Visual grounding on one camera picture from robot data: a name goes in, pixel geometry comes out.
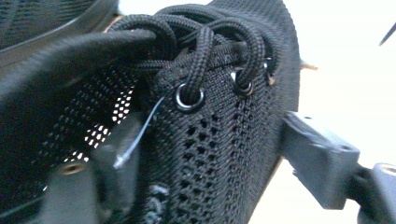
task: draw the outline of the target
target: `lace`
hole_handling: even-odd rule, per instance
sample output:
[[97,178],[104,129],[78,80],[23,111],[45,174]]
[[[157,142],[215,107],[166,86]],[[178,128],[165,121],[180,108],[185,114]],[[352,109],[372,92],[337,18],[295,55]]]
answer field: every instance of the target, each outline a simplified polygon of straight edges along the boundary
[[130,15],[113,24],[109,32],[135,29],[150,30],[161,39],[159,46],[153,47],[149,60],[133,65],[134,69],[141,72],[159,72],[165,66],[170,66],[183,49],[194,49],[187,81],[177,89],[180,108],[186,110],[203,101],[202,85],[215,46],[246,42],[246,62],[232,74],[235,93],[240,95],[251,94],[255,76],[266,74],[268,68],[275,71],[281,56],[277,50],[276,37],[270,30],[260,32],[253,22],[225,18],[203,6],[168,7],[154,16]]

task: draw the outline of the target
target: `black mesh fabric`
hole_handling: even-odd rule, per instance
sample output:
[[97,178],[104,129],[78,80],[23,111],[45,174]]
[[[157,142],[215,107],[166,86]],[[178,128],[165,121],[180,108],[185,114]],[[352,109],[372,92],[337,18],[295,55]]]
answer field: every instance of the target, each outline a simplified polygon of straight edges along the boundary
[[[111,44],[120,41],[119,31],[100,35],[106,41],[96,46],[98,50],[90,43],[94,35],[82,37],[78,44],[63,43],[4,79],[6,88],[0,92],[6,99],[0,104],[4,121],[0,132],[4,146],[0,157],[2,212],[39,198],[52,167],[64,161],[88,160],[90,151],[106,141],[112,127],[130,110],[148,114],[164,97],[143,141],[137,202],[129,221],[249,221],[279,161],[283,112],[297,109],[297,37],[280,0],[215,0],[199,7],[216,12],[207,17],[197,16],[202,11],[196,8],[179,9],[201,23],[210,22],[208,17],[236,17],[255,24],[261,33],[272,34],[269,39],[276,44],[266,41],[265,45],[267,52],[278,50],[272,74],[275,84],[269,85],[263,74],[253,79],[251,95],[236,95],[230,74],[247,62],[251,50],[244,42],[219,37],[226,44],[212,49],[203,81],[205,103],[197,111],[185,113],[177,109],[175,89],[187,81],[189,69],[196,63],[193,49],[172,62],[162,62],[163,69],[157,73],[139,67],[142,60],[169,53],[158,49],[163,41],[160,36],[153,41],[150,32],[120,35],[134,36],[131,46]],[[48,59],[54,55],[59,58]],[[40,69],[30,71],[32,65]],[[262,68],[252,71],[260,73]],[[56,76],[63,78],[62,86]]]
[[42,35],[81,15],[94,0],[2,0],[0,49]]

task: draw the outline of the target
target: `white background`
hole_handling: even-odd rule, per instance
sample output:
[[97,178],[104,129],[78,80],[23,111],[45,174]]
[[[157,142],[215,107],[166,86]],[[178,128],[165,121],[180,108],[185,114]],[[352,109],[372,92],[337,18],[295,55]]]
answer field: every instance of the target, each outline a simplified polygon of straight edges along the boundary
[[[208,0],[120,0],[126,14],[153,14]],[[285,0],[296,25],[303,71],[300,112],[321,121],[361,150],[360,164],[396,164],[396,34],[378,43],[396,22],[394,0]],[[356,223],[359,207],[325,211],[284,161],[250,220],[256,223]]]

